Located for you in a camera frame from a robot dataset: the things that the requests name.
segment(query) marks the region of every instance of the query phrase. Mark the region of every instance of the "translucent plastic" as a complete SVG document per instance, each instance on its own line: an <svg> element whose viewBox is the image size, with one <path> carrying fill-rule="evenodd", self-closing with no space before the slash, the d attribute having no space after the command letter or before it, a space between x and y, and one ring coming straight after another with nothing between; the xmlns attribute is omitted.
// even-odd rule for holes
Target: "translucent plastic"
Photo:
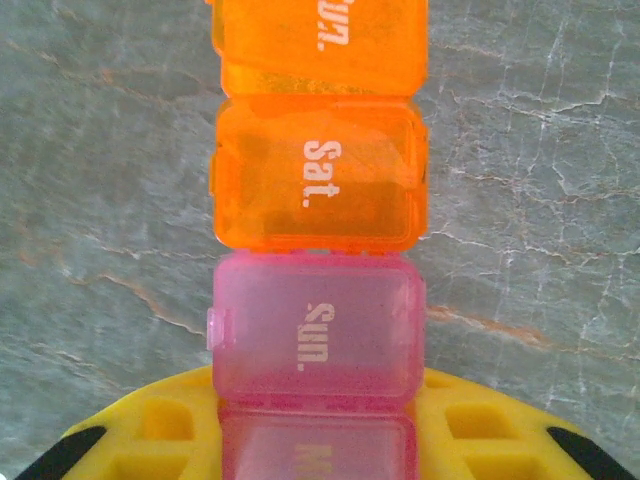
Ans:
<svg viewBox="0 0 640 480"><path fill-rule="evenodd" d="M422 382L425 309L398 255L232 254L209 311L215 388L269 408L397 410Z"/></svg>
<svg viewBox="0 0 640 480"><path fill-rule="evenodd" d="M412 96L427 76L426 0L217 0L222 87Z"/></svg>
<svg viewBox="0 0 640 480"><path fill-rule="evenodd" d="M416 434L404 416L224 412L223 480L415 480Z"/></svg>
<svg viewBox="0 0 640 480"><path fill-rule="evenodd" d="M427 130L392 98L261 96L219 113L214 227L231 248L405 251L427 227Z"/></svg>

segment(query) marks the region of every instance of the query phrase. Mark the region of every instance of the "yellow plastic base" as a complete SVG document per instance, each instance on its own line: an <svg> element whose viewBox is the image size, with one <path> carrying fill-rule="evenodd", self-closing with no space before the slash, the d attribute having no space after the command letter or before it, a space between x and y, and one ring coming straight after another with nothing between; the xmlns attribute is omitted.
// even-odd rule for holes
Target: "yellow plastic base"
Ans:
<svg viewBox="0 0 640 480"><path fill-rule="evenodd" d="M221 431L211 367L169 377L74 426L107 433L65 480L218 480ZM427 369L408 406L418 428L421 478L588 480L547 433L567 422L506 395Z"/></svg>

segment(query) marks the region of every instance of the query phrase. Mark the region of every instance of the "black rubber edge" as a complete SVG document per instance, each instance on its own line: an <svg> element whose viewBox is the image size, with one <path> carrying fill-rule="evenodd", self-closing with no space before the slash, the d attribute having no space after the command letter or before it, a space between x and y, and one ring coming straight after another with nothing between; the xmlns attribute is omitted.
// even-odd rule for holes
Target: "black rubber edge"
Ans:
<svg viewBox="0 0 640 480"><path fill-rule="evenodd" d="M594 480L638 480L593 440L560 427L547 428L547 432Z"/></svg>
<svg viewBox="0 0 640 480"><path fill-rule="evenodd" d="M105 433L104 427L89 427L60 439L15 480L62 480Z"/></svg>

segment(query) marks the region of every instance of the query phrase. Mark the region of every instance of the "gray marble countertop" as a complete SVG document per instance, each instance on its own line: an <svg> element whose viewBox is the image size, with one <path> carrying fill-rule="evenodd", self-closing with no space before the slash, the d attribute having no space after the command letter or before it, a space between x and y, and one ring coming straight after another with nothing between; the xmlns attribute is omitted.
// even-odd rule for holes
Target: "gray marble countertop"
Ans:
<svg viewBox="0 0 640 480"><path fill-rule="evenodd" d="M427 363L640 473L640 4L434 0ZM210 361L202 0L0 2L0 472Z"/></svg>

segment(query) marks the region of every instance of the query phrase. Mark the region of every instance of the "pill organizer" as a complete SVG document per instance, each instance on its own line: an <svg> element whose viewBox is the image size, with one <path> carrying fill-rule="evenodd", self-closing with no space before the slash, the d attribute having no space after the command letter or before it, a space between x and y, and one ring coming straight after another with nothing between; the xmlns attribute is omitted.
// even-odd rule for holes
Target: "pill organizer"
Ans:
<svg viewBox="0 0 640 480"><path fill-rule="evenodd" d="M281 410L398 410L421 383L426 288L399 255L234 253L214 272L215 388Z"/></svg>
<svg viewBox="0 0 640 480"><path fill-rule="evenodd" d="M205 0L221 84L242 94L412 96L427 76L426 0Z"/></svg>
<svg viewBox="0 0 640 480"><path fill-rule="evenodd" d="M416 480L416 433L402 415L222 410L223 480Z"/></svg>
<svg viewBox="0 0 640 480"><path fill-rule="evenodd" d="M393 97L229 100L210 168L214 230L258 251L404 251L427 227L427 129Z"/></svg>

